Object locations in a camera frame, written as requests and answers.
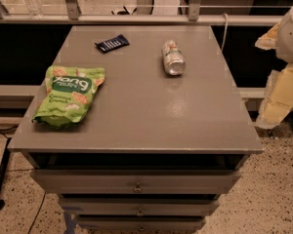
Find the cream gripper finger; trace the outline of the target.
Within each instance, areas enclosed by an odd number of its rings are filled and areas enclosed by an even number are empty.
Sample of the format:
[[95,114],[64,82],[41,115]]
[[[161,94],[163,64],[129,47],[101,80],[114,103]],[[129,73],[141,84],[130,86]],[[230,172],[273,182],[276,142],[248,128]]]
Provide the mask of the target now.
[[293,109],[293,63],[281,71],[273,70],[265,87],[265,97],[259,108],[256,126],[271,130]]
[[275,48],[277,31],[279,24],[274,25],[267,33],[258,38],[255,46],[262,50],[272,50]]

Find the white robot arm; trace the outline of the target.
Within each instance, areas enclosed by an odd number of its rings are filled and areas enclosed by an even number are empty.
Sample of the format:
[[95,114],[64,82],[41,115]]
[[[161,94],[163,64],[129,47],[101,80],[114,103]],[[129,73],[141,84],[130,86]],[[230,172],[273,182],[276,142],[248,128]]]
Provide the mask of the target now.
[[293,6],[267,33],[258,38],[255,46],[275,50],[276,56],[287,65],[281,71],[273,70],[265,88],[256,126],[273,129],[293,109]]

